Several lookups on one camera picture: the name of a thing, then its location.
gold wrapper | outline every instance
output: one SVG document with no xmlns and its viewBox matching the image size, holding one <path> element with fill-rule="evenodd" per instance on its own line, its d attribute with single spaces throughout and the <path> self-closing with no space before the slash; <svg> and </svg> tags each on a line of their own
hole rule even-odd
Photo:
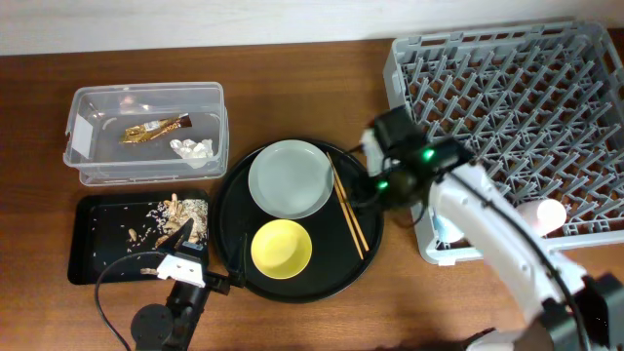
<svg viewBox="0 0 624 351">
<path fill-rule="evenodd" d="M 186 127 L 193 127 L 193 125 L 191 124 L 190 117 L 188 117 L 188 113 L 182 113 L 177 117 L 130 127 L 124 133 L 121 142 L 144 142 L 165 135 L 178 128 Z"/>
</svg>

yellow bowl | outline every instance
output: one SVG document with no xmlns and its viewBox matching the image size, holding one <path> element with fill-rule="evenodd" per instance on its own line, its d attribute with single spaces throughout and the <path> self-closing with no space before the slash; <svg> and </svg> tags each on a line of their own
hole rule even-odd
<svg viewBox="0 0 624 351">
<path fill-rule="evenodd" d="M 272 220 L 255 233 L 252 260 L 255 267 L 273 279 L 289 279 L 301 273 L 312 256 L 312 241 L 297 222 Z"/>
</svg>

clear plastic container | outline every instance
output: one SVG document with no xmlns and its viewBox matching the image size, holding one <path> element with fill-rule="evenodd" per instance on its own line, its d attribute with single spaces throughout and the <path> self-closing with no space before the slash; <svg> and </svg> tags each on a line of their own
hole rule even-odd
<svg viewBox="0 0 624 351">
<path fill-rule="evenodd" d="M 188 113 L 193 124 L 141 143 L 122 143 L 129 127 Z M 227 168 L 229 133 L 218 83 L 162 83 L 82 88 L 74 95 L 63 161 L 88 186 L 197 180 Z M 173 139 L 213 140 L 213 157 L 184 160 Z"/>
</svg>

white wall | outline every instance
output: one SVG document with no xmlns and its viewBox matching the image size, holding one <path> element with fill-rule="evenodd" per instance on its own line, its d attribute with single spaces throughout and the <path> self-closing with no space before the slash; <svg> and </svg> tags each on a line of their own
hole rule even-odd
<svg viewBox="0 0 624 351">
<path fill-rule="evenodd" d="M 0 0 L 0 55 L 389 38 L 576 17 L 624 0 Z"/>
</svg>

white bowl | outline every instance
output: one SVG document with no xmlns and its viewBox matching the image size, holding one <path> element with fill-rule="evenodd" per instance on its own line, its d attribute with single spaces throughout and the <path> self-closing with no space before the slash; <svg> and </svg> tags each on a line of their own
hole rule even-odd
<svg viewBox="0 0 624 351">
<path fill-rule="evenodd" d="M 278 141 L 253 160 L 249 187 L 253 200 L 266 213 L 303 218 L 321 209 L 332 195 L 332 165 L 309 142 Z"/>
</svg>

